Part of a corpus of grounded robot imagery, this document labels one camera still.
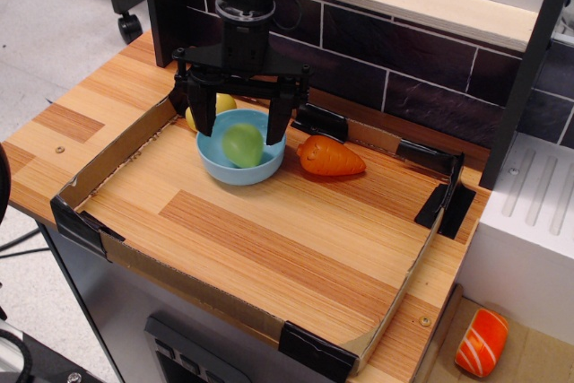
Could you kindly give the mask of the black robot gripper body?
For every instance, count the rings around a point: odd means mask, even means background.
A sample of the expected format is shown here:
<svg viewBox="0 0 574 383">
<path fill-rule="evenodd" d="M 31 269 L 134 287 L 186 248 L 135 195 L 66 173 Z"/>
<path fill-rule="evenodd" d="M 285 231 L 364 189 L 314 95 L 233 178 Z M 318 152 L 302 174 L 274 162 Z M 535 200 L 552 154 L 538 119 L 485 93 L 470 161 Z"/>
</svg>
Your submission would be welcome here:
<svg viewBox="0 0 574 383">
<path fill-rule="evenodd" d="M 174 89 L 208 86 L 257 99 L 309 96 L 309 65 L 275 51 L 269 42 L 269 26 L 223 24 L 222 39 L 211 46 L 178 48 Z"/>
</svg>

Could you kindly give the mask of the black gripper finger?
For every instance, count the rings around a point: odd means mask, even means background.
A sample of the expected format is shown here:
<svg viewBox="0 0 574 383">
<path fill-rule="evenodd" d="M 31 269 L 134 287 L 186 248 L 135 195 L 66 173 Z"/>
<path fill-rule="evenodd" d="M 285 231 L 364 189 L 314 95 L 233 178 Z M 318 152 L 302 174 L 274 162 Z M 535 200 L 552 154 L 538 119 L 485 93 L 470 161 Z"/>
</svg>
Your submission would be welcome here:
<svg viewBox="0 0 574 383">
<path fill-rule="evenodd" d="M 309 97 L 309 79 L 280 77 L 274 83 L 274 94 L 270 99 L 265 142 L 268 145 L 279 143 L 294 110 L 304 104 Z"/>
<path fill-rule="evenodd" d="M 212 135 L 216 119 L 216 91 L 212 85 L 200 82 L 193 75 L 176 74 L 168 98 L 179 115 L 190 108 L 198 132 Z"/>
</svg>

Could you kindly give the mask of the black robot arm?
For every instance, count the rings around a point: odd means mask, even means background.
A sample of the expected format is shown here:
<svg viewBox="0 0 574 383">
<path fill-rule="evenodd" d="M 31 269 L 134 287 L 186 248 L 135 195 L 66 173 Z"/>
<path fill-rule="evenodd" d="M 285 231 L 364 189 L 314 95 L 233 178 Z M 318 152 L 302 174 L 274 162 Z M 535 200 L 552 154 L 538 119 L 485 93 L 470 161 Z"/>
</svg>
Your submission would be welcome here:
<svg viewBox="0 0 574 383">
<path fill-rule="evenodd" d="M 268 101 L 269 145 L 283 139 L 292 112 L 307 100 L 310 66 L 280 54 L 270 43 L 275 1 L 215 0 L 221 42 L 174 51 L 174 91 L 187 100 L 203 135 L 213 132 L 218 93 Z"/>
</svg>

